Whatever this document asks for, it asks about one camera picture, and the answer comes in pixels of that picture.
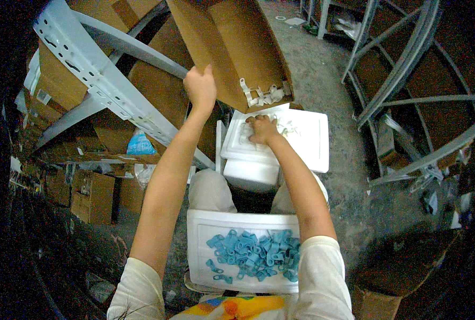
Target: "left hand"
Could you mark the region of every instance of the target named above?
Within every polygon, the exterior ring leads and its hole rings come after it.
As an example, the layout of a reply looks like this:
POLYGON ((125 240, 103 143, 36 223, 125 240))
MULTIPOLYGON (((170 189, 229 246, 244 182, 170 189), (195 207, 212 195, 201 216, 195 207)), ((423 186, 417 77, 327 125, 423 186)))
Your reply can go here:
POLYGON ((193 104, 191 112, 201 112, 209 116, 216 102, 216 84, 212 75, 212 65, 208 65, 204 73, 192 67, 183 83, 193 104))

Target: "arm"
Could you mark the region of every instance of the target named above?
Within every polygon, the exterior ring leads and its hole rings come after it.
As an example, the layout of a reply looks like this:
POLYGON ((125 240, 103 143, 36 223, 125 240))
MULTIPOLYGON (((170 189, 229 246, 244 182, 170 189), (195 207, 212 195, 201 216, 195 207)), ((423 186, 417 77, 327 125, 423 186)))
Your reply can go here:
POLYGON ((300 243, 316 235, 337 240, 327 202, 311 171, 288 141, 276 129, 276 119, 268 116, 249 117, 255 134, 250 141, 266 144, 273 150, 284 173, 289 196, 298 216, 300 243))
POLYGON ((150 265, 161 278, 196 145, 215 106, 216 86, 211 66, 203 74, 193 67, 184 78, 184 86, 193 108, 148 183, 130 253, 130 257, 150 265))

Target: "right hand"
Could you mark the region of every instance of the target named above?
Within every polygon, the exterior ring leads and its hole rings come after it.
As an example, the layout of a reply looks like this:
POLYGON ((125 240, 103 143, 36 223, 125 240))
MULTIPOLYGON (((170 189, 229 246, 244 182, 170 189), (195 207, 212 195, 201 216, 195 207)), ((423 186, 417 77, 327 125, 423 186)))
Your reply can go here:
POLYGON ((250 137, 253 143, 269 145, 275 137, 281 137, 276 129, 276 119, 270 121, 268 116, 257 115, 255 118, 248 117, 245 121, 253 128, 254 134, 250 137))

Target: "hand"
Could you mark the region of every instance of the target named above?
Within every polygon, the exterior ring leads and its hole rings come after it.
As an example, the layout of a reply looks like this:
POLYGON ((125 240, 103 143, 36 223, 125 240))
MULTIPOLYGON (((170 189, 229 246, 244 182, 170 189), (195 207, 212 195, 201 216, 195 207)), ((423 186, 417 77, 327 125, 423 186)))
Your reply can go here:
POLYGON ((209 117, 216 102, 216 84, 212 76, 212 65, 208 65, 203 74, 196 67, 192 67, 183 83, 193 104, 191 112, 202 112, 209 117))
POLYGON ((253 128, 254 134, 250 137, 250 141, 253 143, 269 145, 272 139, 281 137, 276 129, 276 119, 270 121, 268 116, 258 115, 255 118, 248 117, 245 121, 253 128))

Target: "styrofoam lid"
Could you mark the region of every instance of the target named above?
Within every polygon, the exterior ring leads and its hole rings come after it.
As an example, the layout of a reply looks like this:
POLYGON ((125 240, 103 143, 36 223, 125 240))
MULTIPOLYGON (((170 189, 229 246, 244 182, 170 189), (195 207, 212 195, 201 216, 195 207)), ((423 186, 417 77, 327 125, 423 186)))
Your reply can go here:
POLYGON ((268 146, 254 145, 248 139, 253 130, 245 120, 256 115, 268 115, 270 118, 278 119, 278 131, 287 139, 307 167, 317 172, 328 171, 330 158, 328 117, 322 113, 292 110, 288 104, 249 114, 235 111, 225 137, 221 157, 268 164, 279 163, 268 146))

